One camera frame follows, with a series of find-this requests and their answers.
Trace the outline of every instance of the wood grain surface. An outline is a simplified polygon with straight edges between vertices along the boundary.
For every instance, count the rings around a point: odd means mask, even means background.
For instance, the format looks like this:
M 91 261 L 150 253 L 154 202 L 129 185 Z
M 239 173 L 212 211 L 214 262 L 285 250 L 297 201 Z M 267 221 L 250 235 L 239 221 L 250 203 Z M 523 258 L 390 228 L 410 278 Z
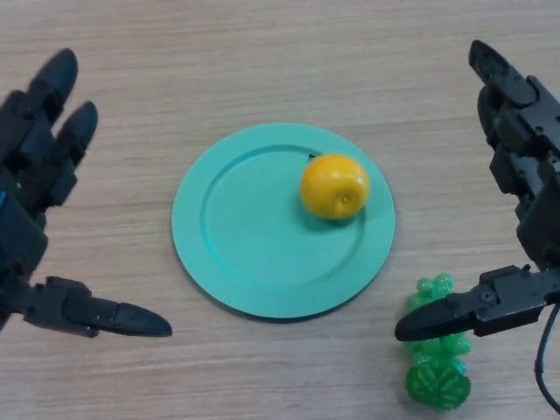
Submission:
M 432 419 L 404 392 L 393 338 L 419 277 L 457 290 L 528 259 L 515 201 L 488 170 L 473 39 L 560 94 L 558 0 L 3 0 L 0 92 L 74 49 L 67 108 L 89 99 L 100 125 L 80 183 L 49 213 L 35 281 L 61 275 L 97 296 L 167 317 L 169 339 L 83 339 L 14 317 L 0 333 L 2 420 Z M 217 308 L 187 281 L 170 233 L 174 193 L 207 147 L 268 122 L 309 123 L 355 141 L 395 197 L 382 273 L 323 318 L 268 325 Z M 556 415 L 534 380 L 536 325 L 473 339 L 457 419 Z M 546 379 L 560 394 L 551 339 Z

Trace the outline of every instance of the orange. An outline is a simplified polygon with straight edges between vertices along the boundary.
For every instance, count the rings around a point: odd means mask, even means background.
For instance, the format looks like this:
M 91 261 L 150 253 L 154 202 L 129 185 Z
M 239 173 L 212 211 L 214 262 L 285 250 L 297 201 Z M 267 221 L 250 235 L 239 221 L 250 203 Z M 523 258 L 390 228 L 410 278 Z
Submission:
M 366 170 L 345 155 L 315 157 L 305 168 L 299 193 L 307 210 L 321 219 L 356 215 L 369 195 Z

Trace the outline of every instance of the green leaf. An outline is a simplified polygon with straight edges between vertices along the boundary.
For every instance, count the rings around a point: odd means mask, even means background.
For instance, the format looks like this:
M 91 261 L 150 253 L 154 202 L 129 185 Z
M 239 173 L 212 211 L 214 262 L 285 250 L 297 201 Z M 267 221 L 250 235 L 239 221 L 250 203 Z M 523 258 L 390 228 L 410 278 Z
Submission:
M 406 377 L 412 399 L 436 410 L 455 410 L 471 393 L 471 381 L 450 359 L 432 359 L 413 366 Z

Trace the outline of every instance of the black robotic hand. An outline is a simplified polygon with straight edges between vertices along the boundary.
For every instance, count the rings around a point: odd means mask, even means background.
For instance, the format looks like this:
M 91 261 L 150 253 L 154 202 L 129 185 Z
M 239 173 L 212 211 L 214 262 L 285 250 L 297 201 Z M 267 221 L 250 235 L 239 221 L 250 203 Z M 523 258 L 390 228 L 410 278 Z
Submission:
M 62 206 L 77 183 L 75 170 L 97 127 L 97 109 L 84 102 L 51 130 L 78 75 L 74 53 L 48 60 L 25 92 L 11 92 L 0 107 L 0 330 L 12 313 L 42 328 L 95 337 L 99 331 L 167 337 L 169 323 L 133 304 L 92 297 L 85 284 L 48 277 L 29 280 L 46 252 L 46 211 Z
M 395 336 L 402 341 L 498 333 L 536 322 L 546 305 L 560 303 L 560 103 L 481 41 L 472 42 L 469 64 L 484 83 L 478 113 L 493 150 L 490 171 L 500 191 L 519 200 L 517 237 L 540 272 L 509 266 L 483 273 L 472 290 L 401 319 Z

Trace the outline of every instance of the black cable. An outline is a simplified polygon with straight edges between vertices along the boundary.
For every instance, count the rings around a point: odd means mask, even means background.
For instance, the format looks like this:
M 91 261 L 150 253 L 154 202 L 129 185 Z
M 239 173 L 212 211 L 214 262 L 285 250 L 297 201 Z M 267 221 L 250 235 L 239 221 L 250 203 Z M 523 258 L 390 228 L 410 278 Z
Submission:
M 555 304 L 554 308 L 552 308 L 552 312 L 550 313 L 549 320 L 546 322 L 546 326 L 544 327 L 544 331 L 542 332 L 541 342 L 539 343 L 539 349 L 536 353 L 535 359 L 535 378 L 536 383 L 541 390 L 542 396 L 550 404 L 556 413 L 560 414 L 560 404 L 558 401 L 550 394 L 549 390 L 546 388 L 543 379 L 543 372 L 544 372 L 544 351 L 546 350 L 546 345 L 549 341 L 550 331 L 552 330 L 552 326 L 554 325 L 554 321 L 557 318 L 558 312 L 560 312 L 560 304 Z

